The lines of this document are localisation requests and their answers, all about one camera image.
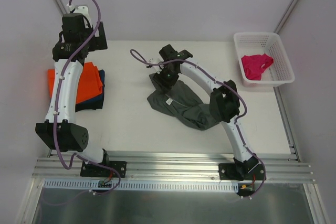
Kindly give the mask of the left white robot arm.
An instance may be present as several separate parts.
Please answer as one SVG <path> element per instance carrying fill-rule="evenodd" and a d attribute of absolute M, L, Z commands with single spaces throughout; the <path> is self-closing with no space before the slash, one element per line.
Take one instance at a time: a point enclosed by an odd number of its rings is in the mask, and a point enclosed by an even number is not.
<path fill-rule="evenodd" d="M 57 153 L 73 151 L 99 176 L 110 170 L 106 151 L 89 143 L 85 127 L 76 124 L 76 96 L 80 76 L 88 53 L 108 47 L 102 22 L 92 27 L 81 13 L 62 17 L 62 31 L 53 48 L 54 86 L 45 120 L 36 123 L 35 132 Z"/>

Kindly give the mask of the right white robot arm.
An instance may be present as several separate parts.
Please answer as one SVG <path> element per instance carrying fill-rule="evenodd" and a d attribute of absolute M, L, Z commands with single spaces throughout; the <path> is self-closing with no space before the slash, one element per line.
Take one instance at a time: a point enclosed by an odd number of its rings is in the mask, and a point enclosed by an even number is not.
<path fill-rule="evenodd" d="M 246 103 L 238 94 L 235 82 L 216 80 L 192 59 L 192 54 L 187 50 L 178 52 L 171 45 L 166 45 L 159 54 L 162 59 L 154 64 L 156 72 L 153 75 L 153 82 L 159 91 L 169 97 L 178 94 L 178 79 L 182 74 L 209 95 L 208 112 L 224 128 L 234 154 L 234 163 L 224 167 L 225 176 L 240 181 L 253 177 L 265 179 L 265 165 L 248 146 L 239 121 L 245 116 L 239 108 L 246 106 Z"/>

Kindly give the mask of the grey t shirt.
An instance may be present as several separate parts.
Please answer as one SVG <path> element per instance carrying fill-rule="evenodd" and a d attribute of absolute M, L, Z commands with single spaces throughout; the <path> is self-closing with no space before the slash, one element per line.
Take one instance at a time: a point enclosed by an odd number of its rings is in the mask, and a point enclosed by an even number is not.
<path fill-rule="evenodd" d="M 204 103 L 200 97 L 183 81 L 179 80 L 168 93 L 164 93 L 153 79 L 149 78 L 155 91 L 147 97 L 152 109 L 177 118 L 185 126 L 205 131 L 219 124 L 209 111 L 209 104 Z"/>

